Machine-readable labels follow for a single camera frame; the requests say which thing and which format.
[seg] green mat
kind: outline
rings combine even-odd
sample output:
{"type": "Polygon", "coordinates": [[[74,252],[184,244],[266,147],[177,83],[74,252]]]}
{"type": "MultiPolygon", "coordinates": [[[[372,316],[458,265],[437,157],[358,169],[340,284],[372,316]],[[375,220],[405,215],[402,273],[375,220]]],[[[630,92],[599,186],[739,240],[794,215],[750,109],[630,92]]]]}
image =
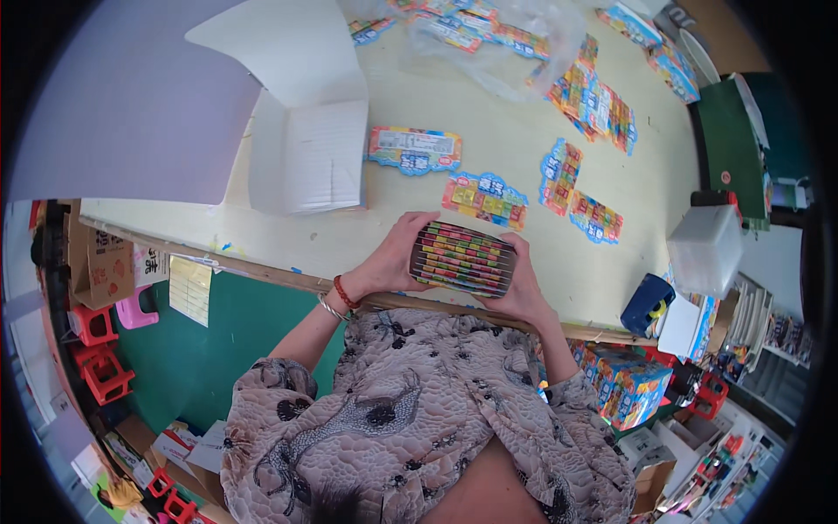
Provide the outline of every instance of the green mat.
{"type": "MultiPolygon", "coordinates": [[[[233,383],[318,303],[311,293],[221,272],[212,277],[205,328],[169,308],[168,282],[154,284],[147,293],[154,296],[160,321],[124,329],[115,320],[116,354],[137,374],[128,404],[155,433],[177,417],[204,431],[226,420],[233,383]]],[[[341,325],[314,370],[318,396],[332,391],[343,335],[341,325]]]]}

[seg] woman's left hand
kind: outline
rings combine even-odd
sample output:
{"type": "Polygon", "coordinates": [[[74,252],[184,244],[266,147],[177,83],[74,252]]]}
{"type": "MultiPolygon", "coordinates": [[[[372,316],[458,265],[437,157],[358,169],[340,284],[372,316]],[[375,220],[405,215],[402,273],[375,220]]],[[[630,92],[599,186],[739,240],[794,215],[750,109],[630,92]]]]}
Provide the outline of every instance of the woman's left hand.
{"type": "Polygon", "coordinates": [[[419,231],[439,218],[439,211],[409,211],[402,215],[378,248],[360,266],[340,278],[340,283],[357,302],[365,295],[381,291],[424,291],[410,275],[411,253],[419,231]]]}

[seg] shelf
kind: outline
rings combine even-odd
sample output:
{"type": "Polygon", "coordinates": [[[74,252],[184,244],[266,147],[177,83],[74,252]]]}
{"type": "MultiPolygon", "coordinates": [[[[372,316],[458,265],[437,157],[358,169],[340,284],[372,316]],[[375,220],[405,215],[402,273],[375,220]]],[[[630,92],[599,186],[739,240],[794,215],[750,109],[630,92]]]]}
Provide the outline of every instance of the shelf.
{"type": "Polygon", "coordinates": [[[789,355],[785,351],[778,348],[776,345],[764,345],[763,349],[767,350],[767,351],[770,351],[771,353],[774,353],[775,355],[777,355],[781,359],[784,359],[784,360],[787,360],[787,361],[791,362],[795,366],[802,366],[802,367],[806,368],[807,370],[809,369],[809,362],[799,361],[797,358],[795,358],[792,355],[789,355]]]}

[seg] patterned blouse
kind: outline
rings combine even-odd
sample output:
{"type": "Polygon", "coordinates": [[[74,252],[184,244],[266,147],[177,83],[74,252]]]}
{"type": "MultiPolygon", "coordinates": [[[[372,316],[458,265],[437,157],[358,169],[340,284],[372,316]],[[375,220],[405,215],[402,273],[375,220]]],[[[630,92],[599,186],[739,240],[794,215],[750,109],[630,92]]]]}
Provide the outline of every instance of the patterned blouse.
{"type": "Polygon", "coordinates": [[[551,523],[625,522],[634,476],[579,372],[538,395],[538,339],[472,316],[392,309],[353,319],[331,395],[297,362],[239,379],[221,484],[233,517],[308,521],[354,493],[361,521],[428,513],[493,436],[551,523]]]}

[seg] red beaded bracelet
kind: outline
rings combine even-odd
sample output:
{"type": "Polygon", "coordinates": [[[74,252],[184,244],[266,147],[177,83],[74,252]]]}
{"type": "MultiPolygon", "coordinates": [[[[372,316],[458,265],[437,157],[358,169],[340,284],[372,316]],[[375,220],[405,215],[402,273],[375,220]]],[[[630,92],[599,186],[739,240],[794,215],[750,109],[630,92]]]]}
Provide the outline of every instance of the red beaded bracelet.
{"type": "Polygon", "coordinates": [[[340,299],[344,301],[344,304],[349,306],[349,309],[357,309],[361,307],[361,304],[349,300],[349,297],[344,291],[344,287],[340,285],[340,275],[334,278],[334,288],[338,290],[338,295],[340,295],[340,299]]]}

